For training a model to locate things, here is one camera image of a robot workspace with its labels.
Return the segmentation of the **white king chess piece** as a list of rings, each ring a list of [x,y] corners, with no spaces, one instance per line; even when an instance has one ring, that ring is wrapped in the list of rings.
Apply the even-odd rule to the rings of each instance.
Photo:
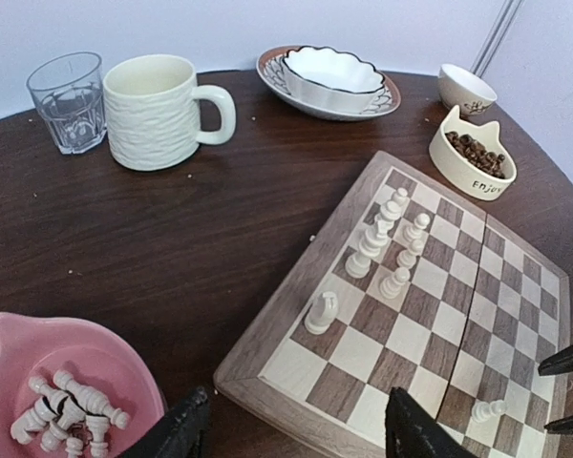
[[[391,228],[387,221],[379,219],[364,231],[357,249],[345,262],[346,271],[351,277],[362,279],[369,273],[371,259],[377,257],[389,242],[388,232]]]

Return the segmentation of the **white knight chess piece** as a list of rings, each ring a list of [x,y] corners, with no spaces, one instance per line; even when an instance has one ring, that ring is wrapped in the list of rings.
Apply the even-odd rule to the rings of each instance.
[[[337,294],[325,291],[315,300],[304,319],[306,330],[314,335],[325,333],[339,312]]]

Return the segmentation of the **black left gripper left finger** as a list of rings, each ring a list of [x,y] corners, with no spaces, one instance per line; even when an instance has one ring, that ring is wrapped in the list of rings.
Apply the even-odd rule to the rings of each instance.
[[[209,418],[207,392],[197,386],[127,448],[123,457],[202,457]]]

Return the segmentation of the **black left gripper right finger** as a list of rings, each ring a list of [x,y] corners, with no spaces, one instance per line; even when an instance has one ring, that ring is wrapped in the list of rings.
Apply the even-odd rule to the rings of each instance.
[[[390,391],[385,431],[386,456],[390,458],[476,458],[400,386]]]

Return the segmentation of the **white queen chess piece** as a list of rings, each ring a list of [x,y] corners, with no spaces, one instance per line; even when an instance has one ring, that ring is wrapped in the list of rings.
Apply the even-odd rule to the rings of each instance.
[[[402,207],[393,200],[384,202],[378,213],[373,218],[373,227],[381,229],[383,233],[388,234],[401,218]]]

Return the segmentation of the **white pawn chess piece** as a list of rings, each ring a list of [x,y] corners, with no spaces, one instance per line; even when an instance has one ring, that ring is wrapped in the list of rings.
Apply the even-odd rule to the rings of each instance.
[[[406,249],[402,250],[397,256],[397,265],[399,267],[412,269],[417,258],[422,254],[425,243],[422,239],[414,239]]]

